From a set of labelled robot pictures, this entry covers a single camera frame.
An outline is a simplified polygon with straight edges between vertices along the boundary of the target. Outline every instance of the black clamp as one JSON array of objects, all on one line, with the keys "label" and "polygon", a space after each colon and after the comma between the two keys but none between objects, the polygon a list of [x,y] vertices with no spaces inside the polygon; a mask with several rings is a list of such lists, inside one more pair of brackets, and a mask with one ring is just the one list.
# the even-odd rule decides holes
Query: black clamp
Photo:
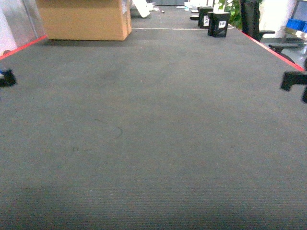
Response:
[{"label": "black clamp", "polygon": [[3,78],[0,78],[0,87],[10,87],[17,84],[11,69],[0,70],[0,74],[3,75]]},{"label": "black clamp", "polygon": [[[282,90],[290,91],[293,85],[307,85],[307,71],[290,71],[283,74],[283,82],[280,86]],[[307,103],[307,86],[302,96],[302,101]]]}]

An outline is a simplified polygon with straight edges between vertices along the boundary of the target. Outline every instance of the black box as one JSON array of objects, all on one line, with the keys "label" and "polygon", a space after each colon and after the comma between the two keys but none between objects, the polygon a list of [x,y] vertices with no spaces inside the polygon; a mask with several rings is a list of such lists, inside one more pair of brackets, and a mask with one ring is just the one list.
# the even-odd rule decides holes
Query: black box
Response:
[{"label": "black box", "polygon": [[209,13],[208,17],[210,19],[208,35],[213,37],[226,37],[228,20],[230,18],[229,12],[216,12]]},{"label": "black box", "polygon": [[201,29],[207,29],[209,28],[209,18],[207,16],[207,13],[210,11],[213,11],[213,8],[211,6],[201,6],[198,9],[200,13],[200,17],[198,20],[198,26]]},{"label": "black box", "polygon": [[213,31],[214,31],[214,18],[213,18],[213,12],[208,12],[207,15],[209,17],[209,28],[208,28],[208,35],[212,36],[213,35]]}]

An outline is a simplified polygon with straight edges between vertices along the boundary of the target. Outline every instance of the blue bin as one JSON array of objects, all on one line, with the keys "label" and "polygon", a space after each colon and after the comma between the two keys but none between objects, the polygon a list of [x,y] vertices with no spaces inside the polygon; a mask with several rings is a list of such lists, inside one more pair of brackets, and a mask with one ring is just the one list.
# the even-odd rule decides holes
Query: blue bin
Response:
[{"label": "blue bin", "polygon": [[291,18],[288,20],[286,27],[303,31],[303,28],[305,27],[305,25],[306,25],[305,21],[296,20],[296,19]]},{"label": "blue bin", "polygon": [[300,30],[300,31],[302,31],[303,28],[304,28],[304,26],[305,26],[305,22],[304,22],[304,21],[301,21],[301,20],[295,20],[295,19],[294,19],[294,21],[295,21],[295,27],[294,27],[294,29],[295,29],[295,30]]},{"label": "blue bin", "polygon": [[305,22],[305,26],[304,26],[304,28],[303,28],[303,32],[304,32],[304,33],[307,33],[307,22]]},{"label": "blue bin", "polygon": [[286,27],[294,29],[294,20],[290,18],[288,20],[288,23],[287,23]]}]

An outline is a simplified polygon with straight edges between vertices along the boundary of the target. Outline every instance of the desk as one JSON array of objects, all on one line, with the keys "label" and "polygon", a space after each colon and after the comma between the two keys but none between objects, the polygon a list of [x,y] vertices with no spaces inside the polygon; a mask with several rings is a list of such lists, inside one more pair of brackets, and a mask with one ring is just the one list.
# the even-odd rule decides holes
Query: desk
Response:
[{"label": "desk", "polygon": [[208,37],[163,10],[133,17],[155,29],[124,42],[45,40],[4,60],[18,85],[0,91],[2,219],[306,228],[304,87],[279,89],[294,69],[236,29]]}]

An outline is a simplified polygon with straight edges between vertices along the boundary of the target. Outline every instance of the red edge strip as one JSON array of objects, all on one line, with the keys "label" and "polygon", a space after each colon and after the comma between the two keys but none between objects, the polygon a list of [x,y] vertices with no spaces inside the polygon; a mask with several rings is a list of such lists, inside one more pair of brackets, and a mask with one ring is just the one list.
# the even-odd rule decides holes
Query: red edge strip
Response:
[{"label": "red edge strip", "polygon": [[262,48],[266,49],[267,51],[269,51],[271,54],[275,55],[276,57],[278,57],[279,59],[283,60],[285,63],[287,63],[288,65],[294,67],[295,69],[297,69],[298,71],[305,71],[304,68],[302,68],[301,66],[299,66],[298,64],[294,64],[291,61],[289,61],[288,59],[284,58],[283,56],[277,54],[276,52],[274,52],[273,50],[271,50],[270,48],[268,48],[267,46],[265,46],[264,44],[256,41],[254,38],[248,36],[247,34],[243,33],[246,37],[248,37],[250,40],[252,40],[253,42],[257,43],[259,46],[261,46]]},{"label": "red edge strip", "polygon": [[7,53],[7,54],[5,54],[5,55],[3,55],[3,56],[0,56],[0,60],[5,59],[5,58],[7,58],[8,56],[11,56],[11,55],[13,55],[13,54],[15,54],[15,53],[17,53],[17,52],[23,50],[23,49],[26,49],[27,47],[29,47],[29,46],[31,46],[31,45],[33,45],[33,44],[35,44],[35,43],[37,43],[37,42],[39,42],[39,41],[41,41],[41,40],[44,40],[45,38],[47,38],[47,35],[42,36],[42,37],[40,37],[40,38],[34,40],[33,42],[30,42],[30,43],[28,43],[28,44],[26,44],[26,45],[24,45],[24,46],[21,46],[21,47],[15,49],[15,50],[12,50],[11,52],[9,52],[9,53]]}]

